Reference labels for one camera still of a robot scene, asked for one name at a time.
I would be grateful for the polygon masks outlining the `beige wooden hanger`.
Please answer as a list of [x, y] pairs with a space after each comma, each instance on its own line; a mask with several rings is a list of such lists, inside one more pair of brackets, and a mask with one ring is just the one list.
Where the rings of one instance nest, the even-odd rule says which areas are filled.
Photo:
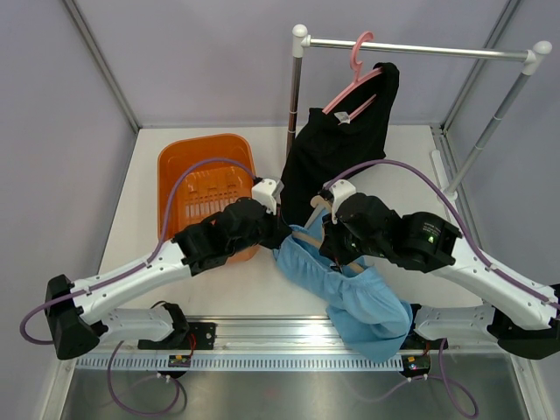
[[329, 214], [332, 210], [332, 205], [322, 196], [316, 195], [311, 199], [311, 206], [313, 207], [313, 212], [304, 225], [304, 232], [293, 230], [291, 235], [295, 239], [299, 239], [319, 250], [325, 237], [320, 217], [324, 214]]

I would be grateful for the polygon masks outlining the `light blue shorts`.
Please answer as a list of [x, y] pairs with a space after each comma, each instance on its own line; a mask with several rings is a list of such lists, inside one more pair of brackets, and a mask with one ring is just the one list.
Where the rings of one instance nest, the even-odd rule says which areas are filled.
[[354, 262], [360, 272], [349, 266], [338, 272], [318, 250], [291, 234], [273, 251], [276, 266], [288, 280], [327, 303], [327, 316], [347, 347], [376, 363], [393, 357], [410, 332], [410, 303], [361, 258]]

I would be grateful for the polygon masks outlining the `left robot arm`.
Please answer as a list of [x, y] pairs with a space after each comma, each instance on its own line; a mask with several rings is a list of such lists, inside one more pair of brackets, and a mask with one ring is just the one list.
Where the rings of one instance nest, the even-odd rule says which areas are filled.
[[54, 303], [45, 309], [45, 317], [58, 359], [71, 360], [113, 341], [135, 340], [148, 349], [182, 347], [190, 326], [177, 304], [151, 309], [126, 309], [124, 304], [221, 267], [253, 246], [279, 249], [290, 233], [280, 216], [254, 199], [241, 198], [178, 232], [155, 255], [103, 276], [75, 281], [64, 275], [52, 278], [46, 296]]

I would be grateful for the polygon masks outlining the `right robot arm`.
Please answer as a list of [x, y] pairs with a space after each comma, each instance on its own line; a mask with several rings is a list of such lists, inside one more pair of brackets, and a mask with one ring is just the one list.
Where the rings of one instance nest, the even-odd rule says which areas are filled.
[[327, 203], [322, 256], [339, 266], [363, 256], [381, 258], [451, 281], [482, 300], [479, 306], [463, 308], [415, 304], [414, 317], [396, 326], [404, 346], [455, 339], [492, 342], [529, 360], [558, 353], [558, 286], [540, 285], [490, 262], [470, 246], [466, 234], [433, 213], [400, 216], [379, 198], [361, 192], [340, 197], [322, 192], [320, 197]]

